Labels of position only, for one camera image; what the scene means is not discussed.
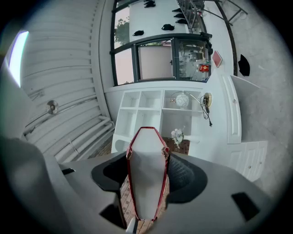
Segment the red gold-embossed book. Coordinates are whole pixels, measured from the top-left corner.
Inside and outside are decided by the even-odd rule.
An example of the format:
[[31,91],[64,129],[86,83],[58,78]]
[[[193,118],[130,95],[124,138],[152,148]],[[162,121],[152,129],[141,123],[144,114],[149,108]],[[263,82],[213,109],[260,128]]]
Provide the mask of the red gold-embossed book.
[[169,148],[154,127],[141,127],[127,151],[130,192],[138,220],[155,220],[163,198]]

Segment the white drawer unit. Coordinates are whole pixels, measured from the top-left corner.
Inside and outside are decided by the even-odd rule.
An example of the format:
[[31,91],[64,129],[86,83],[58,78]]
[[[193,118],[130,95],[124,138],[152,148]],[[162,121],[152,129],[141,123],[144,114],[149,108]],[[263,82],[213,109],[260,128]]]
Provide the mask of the white drawer unit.
[[266,160],[267,141],[228,145],[228,166],[251,182],[259,179]]

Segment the gold lamp with white globe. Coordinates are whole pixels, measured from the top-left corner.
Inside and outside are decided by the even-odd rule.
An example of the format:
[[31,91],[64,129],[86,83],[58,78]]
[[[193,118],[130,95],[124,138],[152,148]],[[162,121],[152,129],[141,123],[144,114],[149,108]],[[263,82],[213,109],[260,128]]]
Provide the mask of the gold lamp with white globe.
[[177,91],[173,93],[170,97],[170,102],[175,103],[179,108],[187,109],[189,104],[195,101],[201,107],[209,109],[212,104],[211,93],[205,93],[200,98],[195,97],[195,95],[186,91]]

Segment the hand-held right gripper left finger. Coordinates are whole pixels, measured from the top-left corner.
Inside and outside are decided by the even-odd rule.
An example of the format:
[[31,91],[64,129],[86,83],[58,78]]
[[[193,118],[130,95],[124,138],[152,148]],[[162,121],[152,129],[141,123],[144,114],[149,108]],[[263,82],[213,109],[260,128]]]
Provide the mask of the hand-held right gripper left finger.
[[125,153],[54,163],[54,188],[71,234],[125,232],[120,188],[126,176]]

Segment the white panel cabinet door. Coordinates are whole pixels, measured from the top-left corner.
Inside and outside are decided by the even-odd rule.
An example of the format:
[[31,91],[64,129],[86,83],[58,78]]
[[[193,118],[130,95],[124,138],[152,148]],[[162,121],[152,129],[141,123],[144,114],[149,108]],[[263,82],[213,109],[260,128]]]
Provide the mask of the white panel cabinet door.
[[230,76],[220,75],[228,118],[228,144],[241,143],[241,113],[236,89]]

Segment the bright ceiling light strip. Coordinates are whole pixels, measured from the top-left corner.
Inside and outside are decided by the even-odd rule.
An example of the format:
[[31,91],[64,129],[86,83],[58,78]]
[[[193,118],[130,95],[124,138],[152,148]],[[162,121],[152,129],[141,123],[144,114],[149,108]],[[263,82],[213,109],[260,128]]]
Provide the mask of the bright ceiling light strip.
[[25,48],[28,35],[29,31],[21,31],[17,34],[12,45],[11,54],[9,58],[10,73],[19,87],[21,87],[22,54]]

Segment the scattered black cloth pieces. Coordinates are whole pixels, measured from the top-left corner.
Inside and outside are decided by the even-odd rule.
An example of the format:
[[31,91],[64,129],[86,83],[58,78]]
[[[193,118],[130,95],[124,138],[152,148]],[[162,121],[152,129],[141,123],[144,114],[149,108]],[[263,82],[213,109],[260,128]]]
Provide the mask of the scattered black cloth pieces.
[[186,24],[177,23],[177,13],[174,10],[179,8],[176,0],[153,0],[154,7],[145,7],[143,0],[129,5],[130,40],[152,37],[166,33],[187,33]]

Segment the white blue flower bouquet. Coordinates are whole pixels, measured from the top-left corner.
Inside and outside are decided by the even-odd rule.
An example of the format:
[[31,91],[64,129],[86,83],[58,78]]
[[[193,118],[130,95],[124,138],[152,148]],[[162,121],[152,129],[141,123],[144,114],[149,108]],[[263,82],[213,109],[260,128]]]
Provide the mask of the white blue flower bouquet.
[[185,126],[183,126],[182,128],[176,128],[171,132],[171,137],[174,143],[176,144],[177,148],[180,148],[181,143],[184,140],[184,129]]

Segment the dark framed window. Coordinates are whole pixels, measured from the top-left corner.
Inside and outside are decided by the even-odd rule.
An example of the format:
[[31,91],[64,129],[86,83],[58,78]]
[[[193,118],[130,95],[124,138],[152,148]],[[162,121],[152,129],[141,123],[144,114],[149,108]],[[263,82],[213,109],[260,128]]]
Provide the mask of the dark framed window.
[[[141,0],[114,0],[111,24],[110,56],[116,86],[146,81],[182,80],[207,82],[211,75],[211,55],[199,33],[166,33],[130,40],[129,5]],[[153,0],[143,0],[145,7],[154,7]],[[186,24],[177,13],[177,23]],[[209,65],[202,73],[200,64]]]

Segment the round silver ceiling fixture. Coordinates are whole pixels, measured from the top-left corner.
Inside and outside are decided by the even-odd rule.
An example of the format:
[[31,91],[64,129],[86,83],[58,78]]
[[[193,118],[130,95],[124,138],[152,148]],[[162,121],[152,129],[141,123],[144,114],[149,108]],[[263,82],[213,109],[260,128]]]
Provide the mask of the round silver ceiling fixture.
[[59,105],[56,101],[50,100],[46,104],[46,111],[50,115],[54,115],[58,112]]

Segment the small red booklet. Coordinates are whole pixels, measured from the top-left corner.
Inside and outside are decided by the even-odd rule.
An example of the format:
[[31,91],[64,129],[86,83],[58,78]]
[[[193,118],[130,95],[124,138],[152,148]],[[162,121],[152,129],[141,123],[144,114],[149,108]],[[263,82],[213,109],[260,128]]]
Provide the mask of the small red booklet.
[[221,55],[218,53],[217,50],[214,51],[214,53],[212,55],[212,60],[213,60],[213,62],[215,64],[215,66],[217,68],[219,68],[219,66],[221,65],[223,59],[222,59]]

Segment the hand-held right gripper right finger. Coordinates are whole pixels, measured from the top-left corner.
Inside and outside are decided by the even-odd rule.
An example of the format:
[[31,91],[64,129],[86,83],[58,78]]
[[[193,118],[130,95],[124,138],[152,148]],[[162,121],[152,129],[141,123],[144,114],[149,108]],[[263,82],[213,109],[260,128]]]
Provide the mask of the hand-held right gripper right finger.
[[170,193],[157,234],[245,234],[263,220],[270,198],[226,166],[172,154]]

